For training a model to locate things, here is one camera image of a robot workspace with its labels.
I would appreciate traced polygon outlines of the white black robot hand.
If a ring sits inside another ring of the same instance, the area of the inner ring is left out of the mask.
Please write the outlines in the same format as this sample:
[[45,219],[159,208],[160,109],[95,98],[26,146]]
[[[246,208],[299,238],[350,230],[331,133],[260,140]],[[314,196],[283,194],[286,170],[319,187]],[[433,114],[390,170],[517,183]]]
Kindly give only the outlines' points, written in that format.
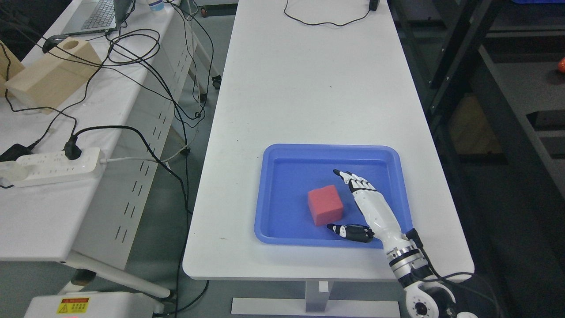
[[382,242],[385,252],[390,252],[394,248],[401,250],[411,246],[410,241],[404,237],[396,216],[382,193],[377,191],[367,179],[349,171],[334,169],[333,173],[348,185],[367,225],[330,223],[327,224],[328,229],[346,240],[355,242],[369,243],[376,238]]

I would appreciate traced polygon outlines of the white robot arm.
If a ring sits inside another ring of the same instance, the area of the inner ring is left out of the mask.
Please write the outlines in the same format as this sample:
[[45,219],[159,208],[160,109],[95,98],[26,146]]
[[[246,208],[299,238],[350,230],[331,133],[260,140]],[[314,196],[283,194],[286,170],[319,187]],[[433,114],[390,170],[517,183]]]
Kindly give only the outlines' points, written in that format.
[[389,266],[403,287],[406,308],[412,318],[475,318],[462,311],[446,282],[429,263],[416,229],[406,233],[408,246],[388,252]]

